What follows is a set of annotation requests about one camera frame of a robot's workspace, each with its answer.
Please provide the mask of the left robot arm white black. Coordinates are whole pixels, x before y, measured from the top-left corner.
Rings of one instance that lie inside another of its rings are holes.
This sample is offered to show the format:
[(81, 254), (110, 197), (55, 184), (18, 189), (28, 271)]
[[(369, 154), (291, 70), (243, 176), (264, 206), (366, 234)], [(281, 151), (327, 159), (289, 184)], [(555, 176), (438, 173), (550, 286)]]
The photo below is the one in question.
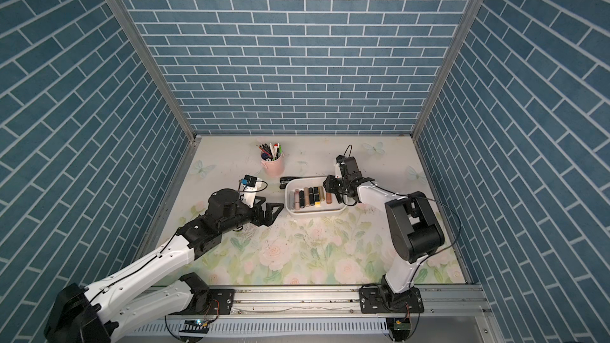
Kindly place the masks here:
[(158, 291), (149, 288), (214, 249), (224, 233), (240, 226), (271, 226), (284, 209), (262, 196), (225, 188), (213, 193), (206, 211), (131, 265), (81, 287), (60, 291), (44, 329), (49, 342), (116, 342), (169, 314), (211, 309), (208, 285), (195, 273)]

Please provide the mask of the beige concealer tube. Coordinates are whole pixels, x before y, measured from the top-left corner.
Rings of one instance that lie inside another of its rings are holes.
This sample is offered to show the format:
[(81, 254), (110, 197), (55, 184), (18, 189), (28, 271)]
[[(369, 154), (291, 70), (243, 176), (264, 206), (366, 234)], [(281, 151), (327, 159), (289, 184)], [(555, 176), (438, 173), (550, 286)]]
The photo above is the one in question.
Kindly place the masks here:
[(303, 189), (303, 192), (304, 192), (304, 205), (306, 207), (311, 206), (310, 196), (309, 196), (310, 195), (309, 188), (305, 187)]

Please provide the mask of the pink lip gloss tube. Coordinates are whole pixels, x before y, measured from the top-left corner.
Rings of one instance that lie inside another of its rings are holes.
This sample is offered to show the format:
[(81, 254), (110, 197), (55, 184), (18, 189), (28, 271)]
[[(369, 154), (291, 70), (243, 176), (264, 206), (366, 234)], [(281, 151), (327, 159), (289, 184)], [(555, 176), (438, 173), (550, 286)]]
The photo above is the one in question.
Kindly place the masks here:
[(296, 189), (294, 191), (294, 208), (295, 211), (300, 209), (300, 190)]

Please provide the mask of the gold lipstick tube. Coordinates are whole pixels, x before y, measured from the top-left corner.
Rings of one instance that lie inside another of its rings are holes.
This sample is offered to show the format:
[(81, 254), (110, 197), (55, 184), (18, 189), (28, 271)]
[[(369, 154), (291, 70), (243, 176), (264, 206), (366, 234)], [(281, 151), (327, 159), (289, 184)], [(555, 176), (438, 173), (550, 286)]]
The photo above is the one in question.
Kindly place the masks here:
[(326, 196), (325, 196), (325, 191), (324, 191), (323, 186), (319, 186), (319, 198), (320, 198), (320, 203), (325, 203)]

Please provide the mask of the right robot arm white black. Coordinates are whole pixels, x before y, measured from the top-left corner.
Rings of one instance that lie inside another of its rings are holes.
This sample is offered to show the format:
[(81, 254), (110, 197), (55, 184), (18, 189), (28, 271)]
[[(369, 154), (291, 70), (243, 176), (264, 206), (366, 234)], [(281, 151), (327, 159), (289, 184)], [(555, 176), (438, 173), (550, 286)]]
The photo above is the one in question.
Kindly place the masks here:
[(384, 212), (397, 253), (376, 286), (377, 299), (389, 312), (422, 313), (421, 295), (414, 287), (416, 272), (445, 244), (445, 234), (426, 195), (384, 189), (362, 175), (354, 157), (345, 155), (336, 157), (335, 174), (327, 176), (323, 187), (346, 206), (364, 204)]

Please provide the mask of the black lipstick silver band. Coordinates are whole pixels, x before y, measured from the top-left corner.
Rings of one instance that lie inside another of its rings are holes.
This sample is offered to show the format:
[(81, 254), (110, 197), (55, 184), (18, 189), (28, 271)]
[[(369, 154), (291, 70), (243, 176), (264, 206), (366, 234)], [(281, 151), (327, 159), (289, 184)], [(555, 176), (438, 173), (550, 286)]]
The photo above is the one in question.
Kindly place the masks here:
[(303, 209), (306, 206), (304, 190), (299, 191), (299, 205), (300, 205), (300, 209)]

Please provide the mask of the black lipstick gold band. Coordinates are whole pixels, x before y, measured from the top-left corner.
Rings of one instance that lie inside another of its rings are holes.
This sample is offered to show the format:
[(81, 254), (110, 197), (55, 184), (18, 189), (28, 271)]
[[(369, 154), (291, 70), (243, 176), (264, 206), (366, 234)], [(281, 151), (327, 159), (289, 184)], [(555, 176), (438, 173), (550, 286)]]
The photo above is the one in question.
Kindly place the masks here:
[(314, 206), (315, 204), (315, 192), (312, 187), (308, 187), (308, 199), (310, 206)]

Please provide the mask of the black gold square lipstick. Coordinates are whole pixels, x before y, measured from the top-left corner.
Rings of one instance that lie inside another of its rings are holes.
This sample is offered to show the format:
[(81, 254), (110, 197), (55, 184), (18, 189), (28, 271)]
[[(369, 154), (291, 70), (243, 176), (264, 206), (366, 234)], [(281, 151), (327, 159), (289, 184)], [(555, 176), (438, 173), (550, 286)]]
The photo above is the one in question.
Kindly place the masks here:
[(314, 189), (314, 192), (315, 192), (315, 204), (314, 204), (314, 206), (316, 206), (316, 207), (321, 206), (320, 198), (319, 198), (319, 187), (314, 187), (313, 189)]

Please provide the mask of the silver lipstick tube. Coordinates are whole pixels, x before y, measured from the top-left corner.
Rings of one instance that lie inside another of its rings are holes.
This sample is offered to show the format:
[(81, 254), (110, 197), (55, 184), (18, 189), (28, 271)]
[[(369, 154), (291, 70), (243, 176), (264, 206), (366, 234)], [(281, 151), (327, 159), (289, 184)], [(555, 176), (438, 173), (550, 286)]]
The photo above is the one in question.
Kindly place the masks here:
[(295, 210), (295, 192), (288, 192), (288, 209), (290, 211)]

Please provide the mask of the white plastic storage box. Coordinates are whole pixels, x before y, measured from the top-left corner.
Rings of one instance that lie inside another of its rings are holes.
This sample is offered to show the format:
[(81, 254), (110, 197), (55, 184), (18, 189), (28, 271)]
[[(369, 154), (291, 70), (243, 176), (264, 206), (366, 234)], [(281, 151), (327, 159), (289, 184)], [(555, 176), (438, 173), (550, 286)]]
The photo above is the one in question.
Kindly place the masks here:
[(335, 194), (326, 192), (326, 176), (290, 180), (284, 187), (285, 205), (296, 218), (331, 217), (341, 214), (347, 206)]

